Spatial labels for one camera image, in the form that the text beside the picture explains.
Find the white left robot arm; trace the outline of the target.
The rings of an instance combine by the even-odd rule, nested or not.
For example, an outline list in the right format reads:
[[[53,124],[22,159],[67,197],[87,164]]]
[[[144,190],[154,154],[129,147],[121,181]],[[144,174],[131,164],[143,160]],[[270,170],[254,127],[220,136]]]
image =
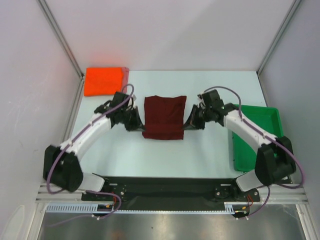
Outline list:
[[[128,132],[145,130],[133,94],[116,92],[111,100],[99,105],[88,123],[74,136],[60,145],[49,145],[44,152],[43,179],[47,191],[50,185],[68,192],[89,191],[99,200],[110,195],[104,177],[83,172],[80,162],[90,147],[115,125],[123,124]]]

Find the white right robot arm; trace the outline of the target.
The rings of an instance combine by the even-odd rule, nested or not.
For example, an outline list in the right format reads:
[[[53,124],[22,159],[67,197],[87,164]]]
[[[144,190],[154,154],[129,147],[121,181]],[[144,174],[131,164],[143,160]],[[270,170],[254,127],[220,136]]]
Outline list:
[[[234,132],[256,153],[255,167],[235,179],[231,196],[242,201],[249,190],[277,184],[297,170],[291,142],[287,137],[277,137],[249,120],[240,106],[228,103],[223,106],[193,105],[184,130],[203,130],[207,122],[215,122]]]

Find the dark red t shirt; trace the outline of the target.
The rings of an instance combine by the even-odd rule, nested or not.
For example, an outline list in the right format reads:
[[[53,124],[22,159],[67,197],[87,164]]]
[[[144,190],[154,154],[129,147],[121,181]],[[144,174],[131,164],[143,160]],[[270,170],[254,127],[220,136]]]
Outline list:
[[[144,99],[145,139],[173,141],[184,139],[184,112],[187,97],[148,96]]]

